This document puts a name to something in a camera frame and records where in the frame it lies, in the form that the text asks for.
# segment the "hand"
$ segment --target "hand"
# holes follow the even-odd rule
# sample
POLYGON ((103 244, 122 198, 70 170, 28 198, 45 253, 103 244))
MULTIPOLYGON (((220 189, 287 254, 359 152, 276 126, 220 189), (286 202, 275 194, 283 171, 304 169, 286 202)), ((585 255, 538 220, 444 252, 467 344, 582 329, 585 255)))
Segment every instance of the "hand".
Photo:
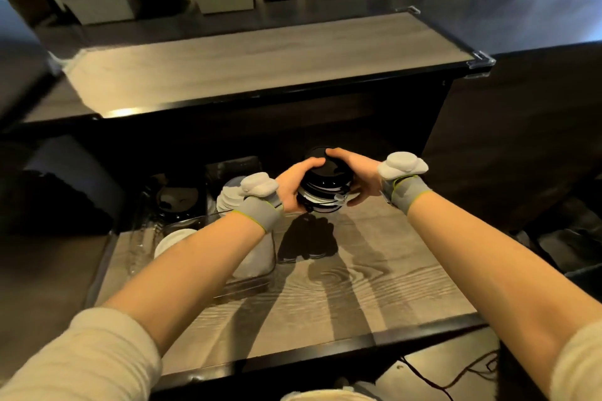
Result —
POLYGON ((380 195, 380 176, 377 170, 380 162, 341 148, 327 149, 326 153, 335 159, 341 159, 355 173, 351 191, 359 192, 359 195, 350 200, 347 206, 356 206, 371 195, 380 195))
POLYGON ((296 163, 279 177, 278 182, 278 197, 282 201, 285 213, 305 213, 305 207, 297 202, 297 189, 301 184, 303 176, 308 170, 322 166, 326 162, 324 157, 310 157, 303 162, 296 163))

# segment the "cord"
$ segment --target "cord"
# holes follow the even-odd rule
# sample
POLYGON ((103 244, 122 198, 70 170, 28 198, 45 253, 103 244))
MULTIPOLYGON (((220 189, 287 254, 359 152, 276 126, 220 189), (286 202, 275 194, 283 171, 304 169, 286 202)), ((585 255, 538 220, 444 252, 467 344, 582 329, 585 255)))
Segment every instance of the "cord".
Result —
POLYGON ((418 376, 420 379, 422 379, 424 382, 426 382, 426 384, 430 385, 431 387, 435 388, 436 390, 442 391, 443 393, 445 393, 447 395, 447 397, 450 399, 450 401, 454 401, 454 399, 452 398, 452 396, 449 394, 449 392, 447 390, 449 388, 452 388, 454 385, 456 385, 458 383, 458 381, 460 379, 462 379, 462 377, 466 373, 474 373, 474 374, 477 374, 479 377, 485 379, 486 381, 495 382, 495 379, 489 378, 488 376, 491 374, 494 374, 497 369, 498 355, 499 355, 499 351, 491 351, 491 352, 487 352, 484 355, 481 355, 476 360, 474 360, 471 364, 464 367, 464 369, 462 371, 460 371, 460 373, 454 378, 454 380, 452 382, 448 383, 447 385, 438 385, 437 383, 428 380, 426 377, 424 377, 422 374, 420 374, 420 372, 415 367, 413 367, 410 364, 410 362, 406 359, 405 355, 403 357, 401 357, 399 359, 399 361, 401 361, 408 368, 410 368, 410 371, 412 373, 414 373, 416 376, 418 376), (483 361, 490 355, 493 355, 494 357, 485 364, 485 367, 487 368, 486 371, 478 371, 476 369, 473 369, 473 366, 477 365, 478 363, 480 363, 481 361, 483 361))

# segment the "gray wrist band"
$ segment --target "gray wrist band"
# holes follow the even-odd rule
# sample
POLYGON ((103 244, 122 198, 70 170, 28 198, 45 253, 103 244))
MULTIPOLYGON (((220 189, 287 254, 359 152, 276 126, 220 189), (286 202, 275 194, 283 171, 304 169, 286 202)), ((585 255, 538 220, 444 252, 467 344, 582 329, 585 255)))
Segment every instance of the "gray wrist band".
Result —
POLYGON ((391 194, 391 203, 407 215, 414 200, 431 188, 419 176, 410 176, 397 181, 399 182, 396 182, 391 194))
POLYGON ((282 202, 276 192, 266 198, 248 196, 243 201, 243 204, 234 211, 244 214, 249 219, 260 224, 266 233, 272 231, 272 228, 284 215, 282 202))

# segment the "sleeve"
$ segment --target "sleeve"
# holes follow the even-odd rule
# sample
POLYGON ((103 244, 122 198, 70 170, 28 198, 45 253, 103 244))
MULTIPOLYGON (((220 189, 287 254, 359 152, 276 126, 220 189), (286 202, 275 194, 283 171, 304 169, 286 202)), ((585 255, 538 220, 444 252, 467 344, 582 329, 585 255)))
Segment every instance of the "sleeve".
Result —
POLYGON ((0 401, 146 401, 161 376, 155 343, 130 316, 80 312, 0 390, 0 401))
POLYGON ((565 344, 552 371, 550 400, 602 400, 602 321, 580 329, 565 344))

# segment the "wood grain surface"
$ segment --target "wood grain surface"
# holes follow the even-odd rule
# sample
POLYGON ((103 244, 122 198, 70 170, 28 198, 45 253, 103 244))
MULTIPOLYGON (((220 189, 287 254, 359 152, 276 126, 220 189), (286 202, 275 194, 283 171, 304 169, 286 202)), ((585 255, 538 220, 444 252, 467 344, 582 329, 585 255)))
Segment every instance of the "wood grain surface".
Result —
MULTIPOLYGON (((207 308, 165 355, 164 375, 474 313, 401 211, 381 198, 287 217, 274 238, 269 291, 207 308), (308 258, 319 253, 326 256, 308 258)), ((128 240, 122 234, 97 304, 127 277, 128 240)))
POLYGON ((471 59, 411 14, 396 13, 87 51, 66 74, 83 103, 107 115, 471 59))

